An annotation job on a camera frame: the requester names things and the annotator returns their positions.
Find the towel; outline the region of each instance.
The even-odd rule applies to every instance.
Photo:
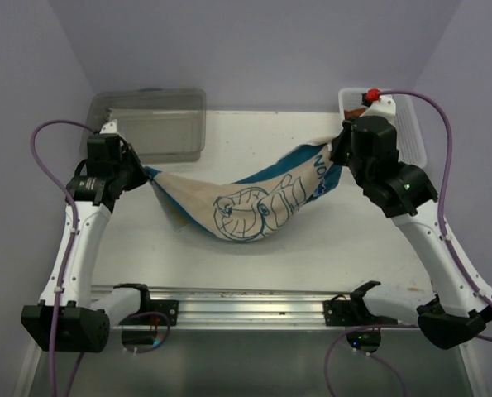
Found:
[[[272,166],[232,184],[212,184],[146,167],[152,184],[188,221],[215,237],[253,242],[280,229],[339,183],[327,141],[297,146]]]

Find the gray wall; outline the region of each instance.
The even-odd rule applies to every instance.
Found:
[[[92,90],[52,9],[0,0],[0,396],[11,394],[28,336],[19,318],[34,304],[55,259],[63,196],[29,153],[44,120],[84,120]],[[81,131],[53,127],[39,150],[64,179],[78,160]]]
[[[492,284],[492,0],[464,0],[416,84],[446,109],[454,129],[447,217],[482,275]],[[442,123],[418,106],[428,163],[440,184]],[[492,335],[492,323],[487,335]],[[477,343],[492,396],[492,345]]]
[[[203,88],[217,109],[320,111],[412,87],[460,0],[50,0],[97,91]]]

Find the red connector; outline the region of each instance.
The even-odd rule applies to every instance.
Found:
[[[380,91],[377,88],[371,88],[367,91],[365,99],[367,102],[376,102],[380,98]]]

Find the cartoon character drawing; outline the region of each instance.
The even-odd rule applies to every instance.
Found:
[[[214,222],[229,240],[247,242],[268,236],[306,203],[301,178],[286,174],[273,190],[257,186],[218,197],[214,204]]]

